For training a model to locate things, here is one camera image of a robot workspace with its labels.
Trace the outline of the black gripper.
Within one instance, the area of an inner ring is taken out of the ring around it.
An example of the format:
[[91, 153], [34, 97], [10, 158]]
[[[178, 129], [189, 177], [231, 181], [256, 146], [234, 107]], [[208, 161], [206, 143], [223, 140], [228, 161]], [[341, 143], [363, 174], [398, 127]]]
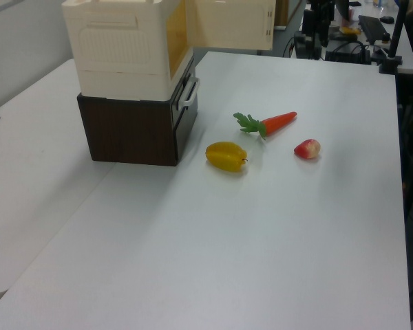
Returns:
[[302, 33], [313, 35], [315, 14], [315, 20], [321, 21], [318, 25], [319, 42], [322, 47], [327, 47], [330, 21], [333, 21], [335, 15], [335, 2], [333, 0], [310, 0], [308, 3], [310, 10], [304, 10]]

